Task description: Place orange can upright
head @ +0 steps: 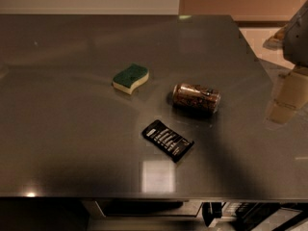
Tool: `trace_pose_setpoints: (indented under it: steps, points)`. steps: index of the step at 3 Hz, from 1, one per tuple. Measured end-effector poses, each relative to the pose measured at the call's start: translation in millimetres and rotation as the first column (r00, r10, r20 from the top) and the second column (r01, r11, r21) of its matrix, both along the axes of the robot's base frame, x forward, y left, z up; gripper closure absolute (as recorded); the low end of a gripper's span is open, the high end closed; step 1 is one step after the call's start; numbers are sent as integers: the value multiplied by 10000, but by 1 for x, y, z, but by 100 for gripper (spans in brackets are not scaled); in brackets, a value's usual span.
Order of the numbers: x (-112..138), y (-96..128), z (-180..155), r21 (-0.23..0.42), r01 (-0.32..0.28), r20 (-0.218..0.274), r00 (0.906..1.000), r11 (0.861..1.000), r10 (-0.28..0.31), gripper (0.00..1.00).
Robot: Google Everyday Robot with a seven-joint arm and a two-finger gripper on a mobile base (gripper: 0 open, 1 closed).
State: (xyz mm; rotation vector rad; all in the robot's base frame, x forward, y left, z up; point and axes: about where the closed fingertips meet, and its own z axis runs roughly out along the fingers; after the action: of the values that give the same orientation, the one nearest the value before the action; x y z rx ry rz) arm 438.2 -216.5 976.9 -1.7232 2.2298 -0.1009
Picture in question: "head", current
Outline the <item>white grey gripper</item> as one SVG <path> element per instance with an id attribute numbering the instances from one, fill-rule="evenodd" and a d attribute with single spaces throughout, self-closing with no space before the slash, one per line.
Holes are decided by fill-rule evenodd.
<path id="1" fill-rule="evenodd" d="M 308 103 L 308 0 L 287 26 L 265 40 L 263 47 L 283 48 L 284 59 L 297 64 L 288 73 L 278 75 L 267 110 L 267 120 L 286 124 Z"/>

